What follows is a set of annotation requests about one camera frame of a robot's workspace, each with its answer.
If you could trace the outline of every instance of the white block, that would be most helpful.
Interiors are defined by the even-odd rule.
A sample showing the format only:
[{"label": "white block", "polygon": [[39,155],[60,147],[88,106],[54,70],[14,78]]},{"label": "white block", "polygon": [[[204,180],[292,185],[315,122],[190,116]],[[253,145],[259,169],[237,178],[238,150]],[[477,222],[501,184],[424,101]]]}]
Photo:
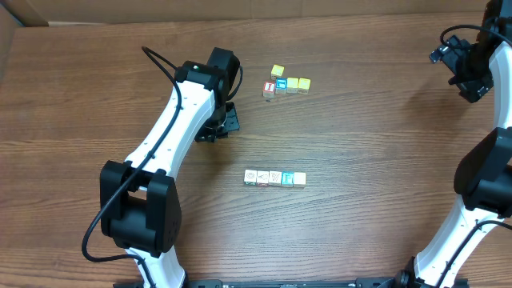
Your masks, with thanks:
[{"label": "white block", "polygon": [[306,173],[294,173],[294,187],[306,187]]},{"label": "white block", "polygon": [[269,185],[269,171],[258,171],[258,178],[256,179],[258,186]]},{"label": "white block", "polygon": [[256,170],[246,170],[246,174],[244,176],[243,181],[247,185],[256,185],[256,175],[258,172]]},{"label": "white block", "polygon": [[271,186],[280,186],[281,185],[281,178],[282,178],[282,172],[277,171],[271,171],[269,172],[269,185]]}]

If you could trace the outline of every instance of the brown wood surface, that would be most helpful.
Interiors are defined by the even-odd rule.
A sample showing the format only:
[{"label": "brown wood surface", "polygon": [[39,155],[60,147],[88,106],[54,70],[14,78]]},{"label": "brown wood surface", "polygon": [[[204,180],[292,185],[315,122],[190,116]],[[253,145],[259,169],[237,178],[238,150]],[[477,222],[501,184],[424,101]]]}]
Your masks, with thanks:
[{"label": "brown wood surface", "polygon": [[[95,264],[80,243],[98,176],[155,123],[171,84],[140,50],[176,64],[214,46],[244,69],[242,129],[194,143],[177,186],[178,258],[192,279],[393,276],[452,207],[455,168],[491,128],[493,91],[470,105],[428,54],[481,13],[181,22],[17,30],[0,93],[0,285],[109,287],[131,260]],[[475,33],[461,33],[474,39]],[[312,79],[265,102],[272,64]],[[242,184],[244,169],[308,173],[305,189]],[[97,229],[91,253],[123,252]],[[460,275],[510,286],[510,232],[493,231]]]}]

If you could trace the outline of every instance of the cable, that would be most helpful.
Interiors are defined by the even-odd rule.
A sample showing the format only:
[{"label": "cable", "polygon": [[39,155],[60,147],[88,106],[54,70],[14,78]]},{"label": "cable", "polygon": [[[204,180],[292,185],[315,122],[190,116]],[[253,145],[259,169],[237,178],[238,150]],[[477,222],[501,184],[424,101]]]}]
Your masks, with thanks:
[{"label": "cable", "polygon": [[461,245],[457,248],[457,250],[455,251],[454,255],[451,257],[451,259],[448,261],[448,263],[446,264],[446,267],[444,269],[444,271],[442,272],[441,274],[441,277],[440,279],[438,280],[438,284],[435,286],[435,288],[440,288],[441,287],[441,284],[442,282],[445,280],[445,277],[446,275],[448,274],[448,271],[450,271],[451,269],[451,266],[454,264],[455,262],[455,259],[457,258],[457,256],[462,252],[462,250],[464,249],[464,247],[467,245],[467,243],[471,240],[471,238],[473,237],[473,235],[482,228],[482,226],[484,225],[487,225],[487,224],[495,224],[495,225],[498,225],[498,226],[501,226],[501,227],[504,227],[504,228],[507,228],[508,230],[512,230],[512,226],[511,225],[508,225],[508,224],[505,224],[503,222],[500,222],[500,221],[495,221],[495,220],[486,220],[486,221],[482,221],[480,223],[478,223],[475,227],[473,227],[473,229],[471,230],[471,232],[468,233],[468,235],[466,236],[466,238],[464,239],[464,241],[461,243]]},{"label": "cable", "polygon": [[451,48],[451,49],[463,49],[463,50],[468,49],[469,47],[455,46],[455,45],[451,45],[451,44],[449,44],[448,42],[445,41],[445,35],[446,34],[448,34],[449,32],[451,32],[453,30],[458,30],[458,29],[473,29],[473,30],[479,30],[479,31],[487,32],[489,34],[492,34],[492,35],[500,38],[501,40],[505,41],[508,45],[512,46],[512,41],[511,40],[509,40],[507,37],[501,35],[500,33],[496,32],[496,31],[492,31],[491,29],[487,29],[487,28],[484,28],[482,26],[467,25],[467,24],[452,26],[452,27],[444,30],[441,33],[441,36],[439,36],[439,39],[441,40],[441,44],[443,44],[444,46],[446,46],[448,48]]},{"label": "cable", "polygon": [[182,106],[182,92],[180,91],[180,89],[178,87],[178,84],[176,83],[174,78],[170,75],[169,71],[167,71],[167,69],[164,68],[162,66],[162,64],[160,64],[160,62],[158,62],[158,60],[155,59],[152,55],[160,58],[162,61],[167,63],[169,66],[173,67],[175,70],[176,70],[176,66],[173,65],[171,62],[169,62],[164,57],[160,56],[159,54],[157,54],[156,52],[152,51],[151,49],[149,49],[147,47],[143,46],[142,47],[142,51],[144,51],[144,53],[147,55],[147,57],[149,57],[151,59],[151,61],[153,61],[153,63],[156,64],[156,66],[158,66],[158,68],[160,68],[160,70],[173,83],[173,86],[176,89],[176,94],[178,95],[178,104],[176,105],[177,108],[176,108],[176,111],[174,112],[174,115],[173,115],[172,119],[169,122],[169,125],[167,125],[167,128],[163,131],[162,135],[156,141],[156,143],[154,144],[153,148],[151,148],[150,152],[148,152],[148,154],[144,158],[144,160],[142,160],[141,164],[139,166],[137,166],[137,168],[135,168],[134,172],[128,177],[127,180],[124,181],[123,184],[120,185],[120,187],[114,192],[112,197],[100,209],[100,211],[98,212],[96,217],[94,217],[94,220],[89,225],[89,228],[87,229],[85,235],[83,236],[83,240],[82,240],[82,254],[83,254],[83,256],[87,260],[89,260],[91,262],[108,262],[108,261],[114,261],[114,260],[119,260],[119,259],[127,259],[127,258],[131,258],[131,259],[137,260],[137,264],[138,265],[142,265],[142,269],[144,270],[144,273],[146,274],[146,278],[147,278],[147,281],[150,283],[150,287],[151,288],[155,288],[156,284],[154,283],[154,281],[153,281],[153,279],[151,277],[151,274],[150,274],[150,271],[149,271],[149,269],[147,267],[146,261],[141,256],[139,256],[139,255],[132,255],[132,254],[120,254],[120,255],[115,255],[115,256],[96,258],[96,257],[90,255],[89,252],[87,252],[87,243],[89,241],[89,237],[92,234],[92,232],[93,232],[94,228],[96,227],[96,225],[99,223],[99,220],[102,218],[104,213],[109,209],[109,207],[112,205],[114,200],[116,198],[118,198],[119,195],[121,195],[121,193],[124,192],[128,188],[128,186],[132,183],[132,181],[135,179],[137,174],[139,174],[142,171],[142,168],[144,168],[144,166],[148,163],[148,161],[151,160],[151,158],[153,157],[154,153],[156,152],[156,150],[158,149],[160,144],[162,144],[163,140],[168,135],[170,129],[173,126],[173,124],[176,122],[176,118],[178,117],[179,111],[181,110],[180,108]]},{"label": "cable", "polygon": [[236,86],[236,88],[234,88],[233,92],[228,95],[227,101],[233,99],[233,97],[238,92],[238,88],[240,88],[240,84],[242,84],[242,79],[243,79],[243,68],[242,68],[242,65],[240,65],[239,69],[240,69],[240,80],[238,80],[238,85]]}]

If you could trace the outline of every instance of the wall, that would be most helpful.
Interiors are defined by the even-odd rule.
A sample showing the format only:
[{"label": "wall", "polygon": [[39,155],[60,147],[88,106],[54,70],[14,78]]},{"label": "wall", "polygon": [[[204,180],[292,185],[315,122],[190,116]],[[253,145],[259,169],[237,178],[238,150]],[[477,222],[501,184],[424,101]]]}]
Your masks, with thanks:
[{"label": "wall", "polygon": [[2,81],[14,30],[18,27],[20,27],[20,25],[13,19],[9,12],[0,6],[0,82]]},{"label": "wall", "polygon": [[30,26],[467,12],[487,0],[0,0]]}]

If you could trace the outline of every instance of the wood grain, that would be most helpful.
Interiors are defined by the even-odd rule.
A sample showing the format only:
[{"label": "wood grain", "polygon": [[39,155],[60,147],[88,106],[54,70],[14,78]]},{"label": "wood grain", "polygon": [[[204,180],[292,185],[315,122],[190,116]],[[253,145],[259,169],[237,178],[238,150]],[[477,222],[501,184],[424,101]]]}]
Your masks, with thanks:
[{"label": "wood grain", "polygon": [[[18,30],[0,92],[0,285],[109,287],[140,278],[132,261],[88,262],[80,243],[98,212],[100,169],[140,143],[172,89],[142,45],[177,64],[205,62],[219,46],[244,66],[234,99],[242,129],[193,144],[177,181],[176,247],[192,279],[393,276],[434,236],[454,202],[458,162],[491,127],[493,92],[466,103],[447,85],[448,69],[427,57],[445,27],[481,19]],[[265,102],[262,85],[275,63],[286,76],[311,78],[310,94]],[[249,168],[304,171],[308,186],[244,186]],[[510,286],[509,243],[509,232],[496,229],[460,275],[473,287]],[[90,250],[122,252],[99,230]]]}]

